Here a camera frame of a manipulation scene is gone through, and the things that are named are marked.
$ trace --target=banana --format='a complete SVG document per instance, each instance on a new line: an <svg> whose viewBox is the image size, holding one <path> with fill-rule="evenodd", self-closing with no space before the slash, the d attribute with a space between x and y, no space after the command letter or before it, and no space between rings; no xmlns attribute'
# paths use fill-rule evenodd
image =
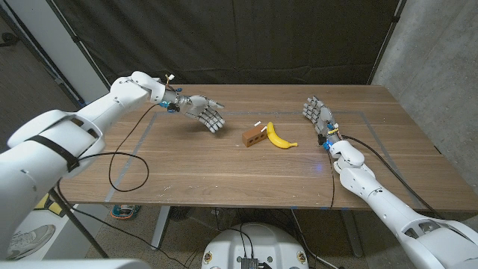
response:
<svg viewBox="0 0 478 269"><path fill-rule="evenodd" d="M288 149L291 146L297 146L297 143L289 143L286 140L277 136L276 131L274 130L274 125L272 123L267 124L267 137L270 142L278 146L281 149Z"/></svg>

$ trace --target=black strap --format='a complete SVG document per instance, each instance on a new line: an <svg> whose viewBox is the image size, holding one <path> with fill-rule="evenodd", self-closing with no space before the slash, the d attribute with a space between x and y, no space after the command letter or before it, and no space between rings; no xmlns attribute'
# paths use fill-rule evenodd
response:
<svg viewBox="0 0 478 269"><path fill-rule="evenodd" d="M43 137L41 135L35 135L34 137L27 139L27 141L29 140L40 143L46 146L47 148L53 150L54 152L58 153L58 155L60 155L61 157L63 157L66 160L66 167L68 168L68 172L71 172L73 169L80 166L78 158L76 158L68 150L64 149L62 146L49 140L48 138Z"/></svg>

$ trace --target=metal pole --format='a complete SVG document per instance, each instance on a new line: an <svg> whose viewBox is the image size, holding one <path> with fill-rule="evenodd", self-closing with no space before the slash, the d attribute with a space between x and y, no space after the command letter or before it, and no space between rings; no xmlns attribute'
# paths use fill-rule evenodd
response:
<svg viewBox="0 0 478 269"><path fill-rule="evenodd" d="M88 232L88 230L81 224L80 220L73 214L69 206L60 198L57 192L52 188L49 191L50 196L55 200L55 202L61 207L62 210L66 212L66 216L75 224L76 228L80 230L80 232L88 239L88 241L94 246L96 251L103 257L109 258L108 254L102 249L102 247L98 244L95 238Z"/></svg>

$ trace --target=small brick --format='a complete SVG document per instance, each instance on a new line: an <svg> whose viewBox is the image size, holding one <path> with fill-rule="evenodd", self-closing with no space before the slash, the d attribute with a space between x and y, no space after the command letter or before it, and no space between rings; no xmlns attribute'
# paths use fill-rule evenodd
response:
<svg viewBox="0 0 478 269"><path fill-rule="evenodd" d="M267 138L267 130L265 129L263 132L261 130L265 126L259 124L258 126L250 129L247 132L244 132L242 134L242 143L246 145L247 147L250 147L254 145L257 142L263 141L264 139Z"/></svg>

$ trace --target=yellow object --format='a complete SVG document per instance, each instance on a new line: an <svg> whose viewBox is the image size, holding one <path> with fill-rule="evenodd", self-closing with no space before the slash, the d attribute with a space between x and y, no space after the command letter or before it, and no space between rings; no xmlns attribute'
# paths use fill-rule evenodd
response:
<svg viewBox="0 0 478 269"><path fill-rule="evenodd" d="M60 217L63 217L65 215L64 212L61 211L61 207L56 203L52 203L49 207L48 207L49 211L57 214L58 216Z"/></svg>
<svg viewBox="0 0 478 269"><path fill-rule="evenodd" d="M286 140L277 136L276 131L274 130L274 125L272 123L267 124L267 137L270 142L278 146L281 149L288 149L291 146L297 146L297 143L289 143Z"/></svg>
<svg viewBox="0 0 478 269"><path fill-rule="evenodd" d="M46 204L49 202L49 194L46 194L38 203L37 206L35 206L34 209L45 209Z"/></svg>

